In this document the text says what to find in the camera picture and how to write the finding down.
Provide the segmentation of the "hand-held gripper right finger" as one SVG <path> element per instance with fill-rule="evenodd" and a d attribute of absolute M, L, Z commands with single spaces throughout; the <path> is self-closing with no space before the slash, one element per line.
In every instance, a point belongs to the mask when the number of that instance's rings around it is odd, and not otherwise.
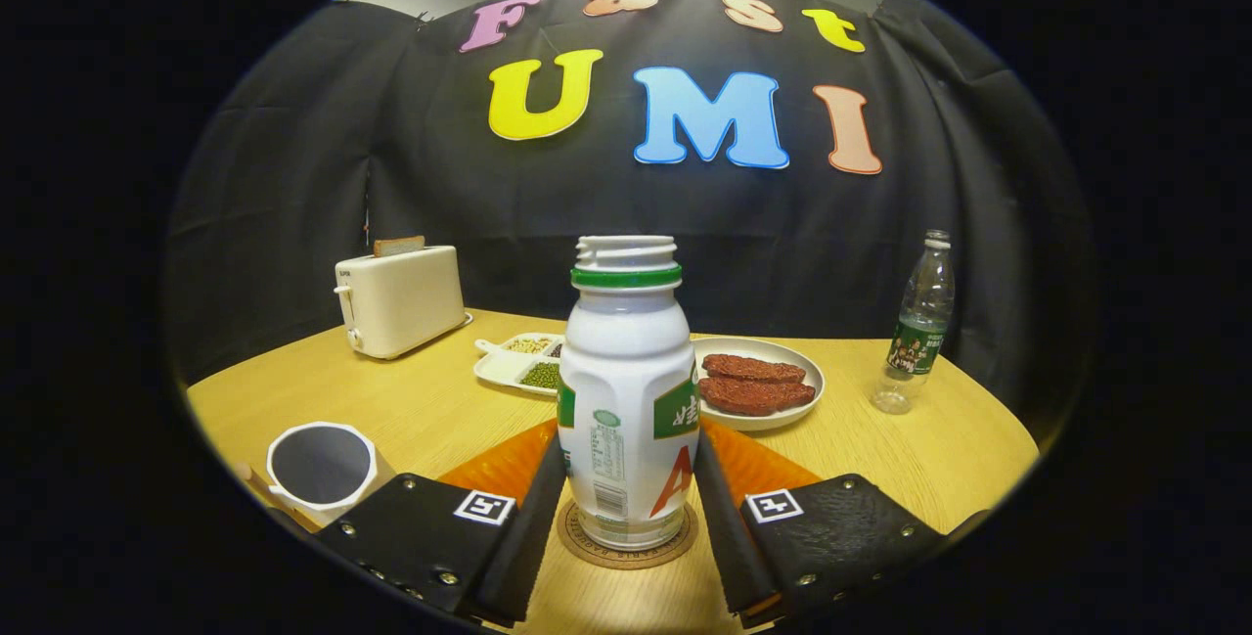
<path fill-rule="evenodd" d="M 694 478 L 727 610 L 747 629 L 839 607 L 948 544 L 870 480 L 819 477 L 712 421 Z"/>

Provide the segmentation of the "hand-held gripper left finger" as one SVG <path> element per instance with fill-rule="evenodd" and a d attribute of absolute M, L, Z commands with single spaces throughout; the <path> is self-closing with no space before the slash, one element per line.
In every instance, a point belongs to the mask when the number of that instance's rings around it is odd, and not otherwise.
<path fill-rule="evenodd" d="M 565 482 L 558 430 L 537 425 L 439 478 L 391 478 L 314 537 L 419 607 L 511 627 L 527 617 Z"/>

